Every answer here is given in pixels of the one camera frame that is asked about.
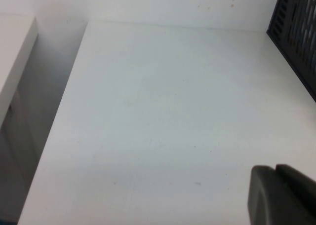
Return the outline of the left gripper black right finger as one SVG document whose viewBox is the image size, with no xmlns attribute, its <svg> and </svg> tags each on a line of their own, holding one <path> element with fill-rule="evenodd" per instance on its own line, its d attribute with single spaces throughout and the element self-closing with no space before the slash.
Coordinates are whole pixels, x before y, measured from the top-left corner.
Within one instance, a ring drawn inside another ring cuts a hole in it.
<svg viewBox="0 0 316 225">
<path fill-rule="evenodd" d="M 293 199 L 298 203 L 298 209 L 303 213 L 305 221 L 316 224 L 316 182 L 297 169 L 277 164 L 276 173 L 290 191 Z"/>
</svg>

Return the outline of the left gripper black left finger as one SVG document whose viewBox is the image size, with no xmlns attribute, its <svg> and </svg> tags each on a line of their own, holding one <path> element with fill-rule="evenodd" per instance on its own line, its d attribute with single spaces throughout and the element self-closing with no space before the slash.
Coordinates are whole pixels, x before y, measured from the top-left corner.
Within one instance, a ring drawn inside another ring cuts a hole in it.
<svg viewBox="0 0 316 225">
<path fill-rule="evenodd" d="M 251 170 L 248 213 L 252 225 L 299 225 L 297 204 L 275 170 L 254 166 Z"/>
</svg>

